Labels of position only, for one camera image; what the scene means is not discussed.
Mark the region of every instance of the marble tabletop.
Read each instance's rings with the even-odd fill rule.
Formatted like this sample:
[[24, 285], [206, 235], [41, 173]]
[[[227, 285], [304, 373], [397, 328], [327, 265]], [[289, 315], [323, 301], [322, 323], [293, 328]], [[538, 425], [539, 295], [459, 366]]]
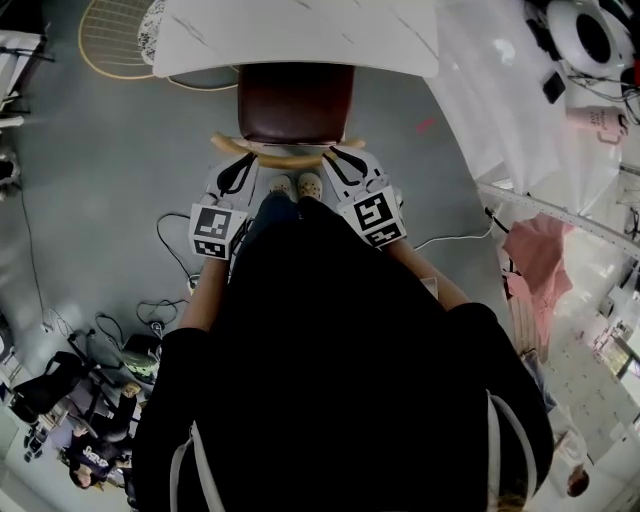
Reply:
[[438, 72], [433, 0], [167, 0], [153, 73], [253, 62]]

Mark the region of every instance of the gray floor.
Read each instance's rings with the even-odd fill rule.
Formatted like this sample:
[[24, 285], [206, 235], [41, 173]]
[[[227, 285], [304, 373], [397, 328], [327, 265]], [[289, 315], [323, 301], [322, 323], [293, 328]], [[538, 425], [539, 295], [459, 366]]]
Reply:
[[[138, 301], [185, 296], [184, 276], [160, 245], [155, 222], [165, 212], [188, 213], [209, 167], [226, 158], [209, 138], [216, 130], [238, 134], [237, 98], [235, 90], [197, 93], [164, 80], [125, 82], [96, 74], [76, 46], [86, 3], [47, 4], [58, 62], [43, 63], [33, 77], [26, 91], [33, 115], [14, 134], [45, 309], [55, 308], [75, 327], [88, 326], [102, 311], [116, 317], [127, 335], [145, 331], [135, 317]], [[224, 81], [227, 73], [217, 78]], [[420, 133], [417, 126], [430, 118], [435, 122]], [[412, 243], [487, 229], [464, 159], [423, 80], [358, 70], [347, 135], [364, 137], [402, 189]], [[268, 174], [256, 191], [258, 201]], [[335, 204], [330, 186], [325, 191]], [[0, 211], [0, 308], [27, 367], [39, 372], [65, 342], [39, 327], [19, 200], [1, 204]], [[188, 269], [197, 271], [201, 262], [189, 254], [185, 221], [167, 220], [163, 233]], [[492, 307], [511, 332], [491, 239], [436, 242], [423, 254], [474, 300]]]

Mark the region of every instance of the shoe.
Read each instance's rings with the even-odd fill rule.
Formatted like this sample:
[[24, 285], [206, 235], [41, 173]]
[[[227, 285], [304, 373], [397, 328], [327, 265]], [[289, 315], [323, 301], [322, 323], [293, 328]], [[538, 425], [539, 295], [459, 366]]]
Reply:
[[293, 186], [291, 185], [291, 179], [286, 174], [280, 174], [275, 178], [272, 178], [269, 182], [269, 192], [284, 192], [289, 196], [289, 199], [295, 201], [293, 197]]
[[127, 398], [133, 398], [142, 388], [136, 384], [135, 382], [129, 382], [125, 387], [122, 388], [122, 394]]
[[322, 201], [322, 180], [312, 172], [305, 172], [298, 178], [298, 197], [307, 196]]

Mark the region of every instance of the person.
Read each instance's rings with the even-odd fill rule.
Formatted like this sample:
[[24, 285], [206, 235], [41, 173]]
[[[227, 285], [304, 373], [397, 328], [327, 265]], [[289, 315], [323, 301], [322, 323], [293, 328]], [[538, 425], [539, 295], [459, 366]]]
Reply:
[[125, 470], [131, 468], [131, 460], [126, 460], [125, 455], [131, 451], [129, 426], [139, 392], [138, 384], [128, 383], [122, 388], [118, 409], [113, 418], [94, 415], [91, 427], [98, 434], [97, 438], [88, 434], [87, 428], [82, 425], [74, 428], [71, 446], [66, 455], [69, 459], [69, 477], [80, 489], [106, 481], [114, 467]]
[[[521, 507], [553, 439], [494, 313], [406, 240], [363, 242], [315, 174], [297, 191], [272, 180], [230, 279], [207, 260], [162, 342], [134, 440], [139, 509], [487, 510], [498, 494]], [[528, 438], [497, 411], [491, 496], [488, 391]]]
[[522, 361], [536, 381], [543, 396], [547, 414], [549, 415], [549, 423], [553, 430], [555, 454], [570, 468], [571, 474], [567, 480], [567, 494], [572, 498], [576, 498], [589, 487], [589, 473], [584, 469], [584, 464], [588, 457], [587, 443], [578, 427], [573, 423], [569, 408], [559, 405], [549, 392], [538, 352], [535, 349], [529, 350], [523, 354]]

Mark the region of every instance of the red mark on floor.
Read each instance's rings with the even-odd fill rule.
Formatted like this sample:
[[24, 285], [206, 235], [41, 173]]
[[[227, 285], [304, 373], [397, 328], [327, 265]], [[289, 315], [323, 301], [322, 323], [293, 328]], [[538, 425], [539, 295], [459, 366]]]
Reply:
[[416, 126], [416, 131], [418, 133], [423, 133], [429, 126], [435, 123], [436, 120], [434, 118], [427, 119], [426, 121], [422, 121], [418, 126]]

